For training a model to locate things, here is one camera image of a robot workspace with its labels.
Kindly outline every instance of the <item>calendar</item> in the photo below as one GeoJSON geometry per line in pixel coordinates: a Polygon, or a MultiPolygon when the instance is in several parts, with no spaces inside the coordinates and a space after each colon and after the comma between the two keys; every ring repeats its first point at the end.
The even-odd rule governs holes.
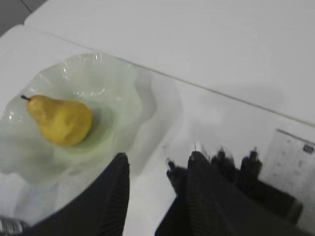
{"type": "Polygon", "coordinates": [[[315,144],[277,130],[259,178],[303,203],[298,226],[315,233],[315,144]]]}

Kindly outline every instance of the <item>wavy glass dish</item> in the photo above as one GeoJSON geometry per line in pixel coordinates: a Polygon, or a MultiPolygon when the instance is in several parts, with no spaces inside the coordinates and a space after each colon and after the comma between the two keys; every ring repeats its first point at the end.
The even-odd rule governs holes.
{"type": "Polygon", "coordinates": [[[51,188],[62,177],[81,172],[91,182],[120,151],[120,144],[136,135],[137,130],[121,131],[142,113],[137,76],[131,64],[103,54],[73,56],[39,72],[21,94],[81,101],[93,111],[93,127],[76,146],[51,144],[18,94],[0,120],[0,171],[16,173],[37,188],[51,188]]]}

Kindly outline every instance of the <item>pear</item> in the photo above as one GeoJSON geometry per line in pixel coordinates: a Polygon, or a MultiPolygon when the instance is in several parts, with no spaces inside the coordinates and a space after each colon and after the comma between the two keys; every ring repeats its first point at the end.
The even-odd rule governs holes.
{"type": "Polygon", "coordinates": [[[42,136],[59,146],[81,142],[92,126],[92,111],[78,101],[56,100],[34,95],[27,100],[27,110],[36,120],[42,136]]]}

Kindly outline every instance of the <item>black ribbed fabric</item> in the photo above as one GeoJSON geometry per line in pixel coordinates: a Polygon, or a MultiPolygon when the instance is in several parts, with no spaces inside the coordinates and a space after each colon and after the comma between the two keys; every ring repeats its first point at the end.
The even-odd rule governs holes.
{"type": "Polygon", "coordinates": [[[246,197],[199,152],[189,158],[187,202],[194,236],[309,236],[246,197]]]}
{"type": "Polygon", "coordinates": [[[129,163],[118,154],[81,195],[22,236],[121,236],[129,201],[129,163]]]}

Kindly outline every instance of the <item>white table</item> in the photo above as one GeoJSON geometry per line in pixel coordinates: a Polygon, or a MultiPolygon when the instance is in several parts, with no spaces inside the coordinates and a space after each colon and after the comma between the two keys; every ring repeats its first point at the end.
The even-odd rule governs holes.
{"type": "Polygon", "coordinates": [[[315,123],[312,0],[49,0],[25,24],[315,123]]]}
{"type": "MultiPolygon", "coordinates": [[[[17,26],[0,39],[0,52],[2,113],[7,102],[38,71],[66,57],[90,50],[28,27],[17,26]]],[[[139,130],[135,147],[140,148],[139,144],[149,136],[156,146],[150,147],[149,160],[141,175],[132,182],[126,236],[153,235],[175,197],[166,177],[165,159],[170,157],[178,164],[186,165],[189,147],[194,141],[204,143],[211,153],[221,146],[228,148],[239,166],[241,159],[254,146],[258,146],[260,158],[264,159],[276,128],[315,140],[314,129],[304,124],[155,72],[146,73],[146,78],[151,80],[149,86],[157,103],[157,111],[139,130]],[[169,115],[172,113],[165,110],[165,101],[179,104],[178,117],[169,115]],[[169,119],[173,122],[155,126],[157,120],[167,124],[166,120],[169,119]],[[156,130],[165,132],[156,135],[156,130]]]]}

